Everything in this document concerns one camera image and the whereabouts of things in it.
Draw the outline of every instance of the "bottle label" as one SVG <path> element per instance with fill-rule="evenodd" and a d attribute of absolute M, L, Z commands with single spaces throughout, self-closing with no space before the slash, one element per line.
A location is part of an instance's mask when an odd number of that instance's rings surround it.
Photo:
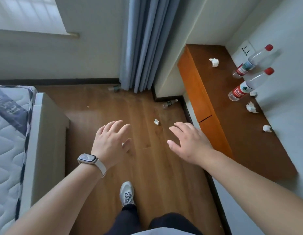
<path fill-rule="evenodd" d="M 242 98 L 244 95 L 250 93 L 251 91 L 253 91 L 254 89 L 248 87 L 246 85 L 246 82 L 244 81 L 241 85 L 237 86 L 233 91 L 233 95 L 236 97 L 236 98 Z"/>
<path fill-rule="evenodd" d="M 246 63 L 241 64 L 236 72 L 238 75 L 243 76 L 245 75 L 249 70 L 253 69 L 256 65 L 253 65 L 250 63 L 250 61 L 246 61 Z"/>

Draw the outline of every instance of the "window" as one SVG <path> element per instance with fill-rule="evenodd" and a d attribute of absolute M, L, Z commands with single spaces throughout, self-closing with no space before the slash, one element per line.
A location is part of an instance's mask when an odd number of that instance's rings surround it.
<path fill-rule="evenodd" d="M 55 0 L 0 0 L 0 29 L 68 34 Z"/>

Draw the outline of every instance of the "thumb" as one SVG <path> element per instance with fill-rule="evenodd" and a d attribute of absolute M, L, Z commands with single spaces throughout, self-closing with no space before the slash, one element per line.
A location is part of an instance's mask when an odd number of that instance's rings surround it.
<path fill-rule="evenodd" d="M 169 144 L 170 149 L 175 152 L 177 155 L 180 156 L 180 150 L 181 147 L 179 145 L 177 145 L 175 142 L 173 142 L 172 140 L 168 140 L 167 144 Z"/>
<path fill-rule="evenodd" d="M 123 146 L 122 146 L 123 150 L 127 153 L 130 148 L 131 148 L 131 139 L 128 138 L 124 143 L 123 143 Z"/>

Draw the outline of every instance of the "curtain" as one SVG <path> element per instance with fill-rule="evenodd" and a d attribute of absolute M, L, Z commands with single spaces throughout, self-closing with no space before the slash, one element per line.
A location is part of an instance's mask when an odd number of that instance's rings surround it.
<path fill-rule="evenodd" d="M 180 0 L 127 0 L 120 83 L 134 92 L 151 89 Z"/>

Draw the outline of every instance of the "dark baseboard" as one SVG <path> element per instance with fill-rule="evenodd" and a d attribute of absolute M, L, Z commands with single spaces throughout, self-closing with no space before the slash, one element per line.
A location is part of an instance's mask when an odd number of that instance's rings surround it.
<path fill-rule="evenodd" d="M 14 79 L 0 80 L 0 85 L 46 86 L 76 84 L 119 84 L 118 78 L 76 78 L 76 79 Z"/>
<path fill-rule="evenodd" d="M 169 100 L 178 99 L 178 101 L 180 102 L 180 104 L 182 106 L 182 109 L 184 111 L 185 118 L 186 118 L 187 122 L 193 124 L 191 116 L 190 116 L 189 111 L 188 111 L 187 106 L 186 106 L 186 102 L 185 102 L 184 97 L 182 95 L 169 96 L 169 97 L 160 97 L 160 98 L 158 98 L 156 96 L 156 92 L 155 92 L 154 86 L 152 86 L 151 92 L 152 92 L 152 95 L 153 95 L 154 102 L 166 102 L 166 101 L 169 101 Z M 220 201 L 220 198 L 219 198 L 216 186 L 215 186 L 215 184 L 213 182 L 212 176 L 207 171 L 204 170 L 204 172 L 205 172 L 205 176 L 206 176 L 206 179 L 208 181 L 208 185 L 209 185 L 209 188 L 210 188 L 210 191 L 211 191 L 214 203 L 216 205 L 216 208 L 217 208 L 220 220 L 221 220 L 222 227 L 224 229 L 224 233 L 226 235 L 232 235 L 230 226 L 228 224 L 228 220 L 227 220 L 227 218 L 225 216 L 225 213 L 224 213 L 224 210 L 223 210 L 223 207 L 222 207 L 222 204 L 221 204 L 221 201 Z"/>

